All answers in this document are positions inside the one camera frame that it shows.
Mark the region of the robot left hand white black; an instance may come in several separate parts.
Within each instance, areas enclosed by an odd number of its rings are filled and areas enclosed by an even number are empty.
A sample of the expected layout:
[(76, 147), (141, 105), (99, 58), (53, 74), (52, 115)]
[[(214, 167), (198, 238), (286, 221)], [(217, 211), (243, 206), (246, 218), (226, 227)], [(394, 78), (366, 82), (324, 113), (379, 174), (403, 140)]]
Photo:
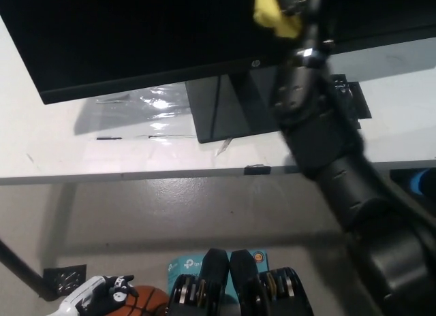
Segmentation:
[(117, 311), (126, 305), (128, 296), (139, 296), (129, 283), (133, 279), (134, 275), (93, 276), (68, 295), (52, 315), (107, 315)]

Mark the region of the robot right hand white black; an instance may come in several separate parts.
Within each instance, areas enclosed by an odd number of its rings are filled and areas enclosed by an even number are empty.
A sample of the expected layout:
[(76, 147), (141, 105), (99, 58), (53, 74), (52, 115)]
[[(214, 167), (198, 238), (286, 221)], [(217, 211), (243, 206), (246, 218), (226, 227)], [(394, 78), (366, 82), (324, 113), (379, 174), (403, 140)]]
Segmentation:
[(300, 41), (303, 48), (322, 47), (327, 34), (324, 24), (324, 0), (277, 0), (284, 16), (298, 16), (302, 20)]

